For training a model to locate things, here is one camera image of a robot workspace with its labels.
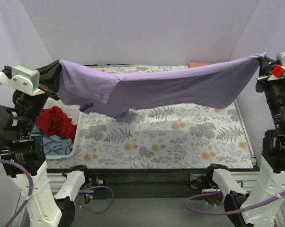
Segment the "purple t shirt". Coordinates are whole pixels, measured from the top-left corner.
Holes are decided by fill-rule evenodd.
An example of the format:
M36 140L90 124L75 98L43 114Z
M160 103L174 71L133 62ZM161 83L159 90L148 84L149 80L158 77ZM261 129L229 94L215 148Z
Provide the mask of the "purple t shirt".
M196 68L152 73L105 73L61 60L65 105L126 121L130 110L177 104L228 107L259 68L260 54Z

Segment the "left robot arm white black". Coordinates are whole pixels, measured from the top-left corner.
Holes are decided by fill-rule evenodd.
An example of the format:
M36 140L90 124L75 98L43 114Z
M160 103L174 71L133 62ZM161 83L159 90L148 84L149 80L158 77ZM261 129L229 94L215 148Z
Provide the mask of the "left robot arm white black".
M14 107L0 105L0 163L18 187L30 225L68 227L75 218L74 200L86 182L87 167L71 167L56 195L47 177L47 163L41 136L31 136L48 98L59 100L61 65L58 61L30 70L21 65L5 66L0 85L14 88Z

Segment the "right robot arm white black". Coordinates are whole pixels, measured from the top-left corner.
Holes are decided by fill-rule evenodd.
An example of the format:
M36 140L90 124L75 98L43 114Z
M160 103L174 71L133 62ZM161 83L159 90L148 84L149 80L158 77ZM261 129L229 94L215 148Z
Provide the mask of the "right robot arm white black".
M223 214L236 227L273 227L285 200L285 52L276 60L260 59L256 91L265 94L275 129L265 132L252 191L239 186L226 166L211 164L206 173L206 179L224 196Z

